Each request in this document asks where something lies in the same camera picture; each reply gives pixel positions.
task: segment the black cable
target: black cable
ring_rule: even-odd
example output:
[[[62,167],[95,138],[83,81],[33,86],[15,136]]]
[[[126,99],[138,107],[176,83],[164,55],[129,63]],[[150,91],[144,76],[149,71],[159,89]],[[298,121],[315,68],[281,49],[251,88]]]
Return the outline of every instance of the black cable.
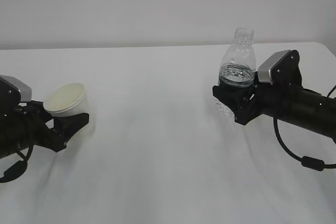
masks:
[[[274,131],[275,131],[275,136],[277,137],[277,140],[283,150],[292,158],[296,159],[297,161],[301,162],[302,158],[299,157],[298,155],[294,154],[283,142],[280,133],[279,133],[279,127],[278,127],[278,118],[276,116],[273,117],[273,125],[274,125]]]
[[[334,91],[336,90],[336,86],[333,87],[333,89],[328,93],[327,97],[329,97]],[[279,127],[278,127],[278,113],[279,113],[279,108],[280,108],[280,103],[281,103],[281,94],[278,95],[278,101],[277,105],[275,107],[274,115],[273,115],[273,125],[274,125],[274,132],[277,137],[277,140],[280,144],[280,146],[283,148],[283,150],[292,158],[295,160],[301,162],[301,164],[305,167],[312,168],[312,169],[317,169],[319,171],[322,171],[323,169],[335,169],[336,164],[325,164],[324,161],[311,158],[311,157],[299,157],[298,155],[294,154],[283,142],[280,133],[279,133]]]
[[[328,93],[327,97],[329,97],[335,90],[336,90],[336,85],[335,85],[335,87],[332,88],[332,90],[330,90],[330,92]]]

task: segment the water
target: water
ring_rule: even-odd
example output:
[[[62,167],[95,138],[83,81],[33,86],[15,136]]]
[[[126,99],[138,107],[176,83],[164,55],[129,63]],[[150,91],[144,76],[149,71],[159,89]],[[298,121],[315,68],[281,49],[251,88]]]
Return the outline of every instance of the water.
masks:
[[[230,86],[245,88],[254,83],[254,70],[247,66],[227,63],[220,67],[219,78]]]

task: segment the paper cup rim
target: paper cup rim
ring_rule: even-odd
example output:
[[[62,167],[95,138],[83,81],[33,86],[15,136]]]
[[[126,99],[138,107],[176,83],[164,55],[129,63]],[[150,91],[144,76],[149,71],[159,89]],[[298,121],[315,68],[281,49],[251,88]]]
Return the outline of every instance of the paper cup rim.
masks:
[[[74,85],[74,84],[80,85],[80,86],[83,88],[83,93],[80,95],[80,97],[79,97],[76,101],[74,101],[74,102],[71,103],[69,106],[67,106],[66,108],[63,108],[63,109],[61,109],[61,110],[51,110],[51,109],[48,109],[48,108],[46,107],[46,105],[47,105],[47,101],[48,101],[49,99],[51,99],[51,97],[52,97],[53,95],[55,95],[55,93],[56,93],[59,89],[64,88],[65,86],[68,86],[68,85]],[[52,113],[52,114],[64,113],[64,112],[69,111],[69,110],[73,109],[74,107],[76,107],[76,106],[77,106],[77,105],[78,105],[78,104],[85,98],[85,96],[86,96],[86,87],[85,87],[85,85],[84,85],[83,83],[80,83],[80,82],[69,82],[69,83],[60,85],[60,86],[58,86],[57,88],[55,88],[55,89],[51,92],[51,94],[44,100],[44,102],[43,102],[43,107],[44,107],[44,109],[45,109],[47,112]]]

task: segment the white tabletop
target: white tabletop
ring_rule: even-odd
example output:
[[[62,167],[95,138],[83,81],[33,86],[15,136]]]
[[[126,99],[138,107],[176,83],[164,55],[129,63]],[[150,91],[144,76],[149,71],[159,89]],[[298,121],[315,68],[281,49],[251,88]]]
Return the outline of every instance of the white tabletop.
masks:
[[[223,46],[0,51],[0,74],[42,100],[73,81],[88,88],[94,136],[59,153],[34,148],[27,172],[0,185],[8,223],[336,223],[336,172],[303,168],[272,119],[247,126],[212,97]],[[297,49],[303,85],[326,95],[336,59],[318,43],[256,44],[257,65]],[[336,163],[331,139],[279,123],[299,156]],[[17,160],[0,161],[2,173]]]

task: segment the bottle neck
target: bottle neck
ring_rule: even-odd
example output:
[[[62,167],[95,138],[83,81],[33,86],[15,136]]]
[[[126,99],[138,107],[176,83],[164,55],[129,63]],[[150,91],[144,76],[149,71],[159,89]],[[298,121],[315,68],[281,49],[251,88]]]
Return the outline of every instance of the bottle neck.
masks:
[[[241,42],[239,40],[234,39],[233,40],[233,45],[237,46],[237,47],[243,47],[243,48],[248,48],[251,47],[253,44],[253,41],[249,41],[249,42]]]

